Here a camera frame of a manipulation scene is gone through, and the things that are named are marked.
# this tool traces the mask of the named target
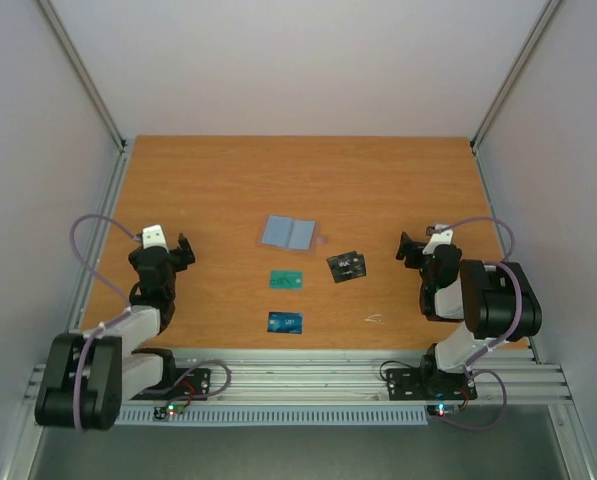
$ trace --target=green card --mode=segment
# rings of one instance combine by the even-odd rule
[[[291,270],[272,270],[269,288],[274,290],[301,290],[302,272]]]

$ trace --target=brown table surface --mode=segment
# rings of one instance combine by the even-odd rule
[[[328,242],[313,255],[259,245],[269,214],[316,220]],[[486,214],[464,138],[139,137],[115,218],[135,232],[161,224],[170,248],[183,232],[197,256],[178,275],[171,325],[149,345],[425,349],[456,326],[420,314],[420,277],[394,258],[400,233],[424,240],[427,225]],[[454,241],[465,258],[501,257],[487,222]],[[99,266],[125,292],[134,247],[112,228]],[[326,258],[351,250],[367,276],[335,284]],[[303,289],[270,289],[271,270],[302,271]],[[122,307],[96,283],[84,326]],[[302,312],[303,333],[267,333],[270,311]]]

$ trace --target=gray floor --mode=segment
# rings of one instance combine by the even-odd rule
[[[486,421],[474,408],[465,421]],[[48,430],[32,479],[337,480],[566,478],[547,409],[510,409],[501,425],[428,427],[115,427]]]

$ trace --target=white wall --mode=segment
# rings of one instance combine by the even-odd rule
[[[475,133],[544,0],[54,0],[122,133]]]
[[[115,157],[35,2],[0,1],[0,468],[31,368],[66,325],[70,223],[98,207]]]
[[[481,158],[597,459],[597,1],[565,2]]]

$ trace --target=vent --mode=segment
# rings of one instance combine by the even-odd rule
[[[116,425],[238,427],[273,425],[427,425],[422,406],[230,406],[193,405],[169,417],[162,407],[125,406]]]

